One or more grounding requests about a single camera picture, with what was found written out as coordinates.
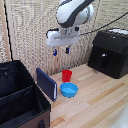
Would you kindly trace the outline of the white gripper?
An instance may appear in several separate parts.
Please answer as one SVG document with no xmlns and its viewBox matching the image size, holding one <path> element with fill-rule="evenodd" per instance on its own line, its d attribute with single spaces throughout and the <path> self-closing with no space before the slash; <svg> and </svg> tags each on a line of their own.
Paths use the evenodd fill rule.
<svg viewBox="0 0 128 128">
<path fill-rule="evenodd" d="M 79 40 L 79 28 L 71 27 L 71 28 L 55 28 L 50 29 L 46 33 L 47 39 L 46 44 L 49 47 L 56 47 L 61 45 L 72 45 L 77 43 Z M 66 54 L 69 54 L 69 47 L 66 47 Z M 57 49 L 53 50 L 53 56 L 57 56 Z"/>
</svg>

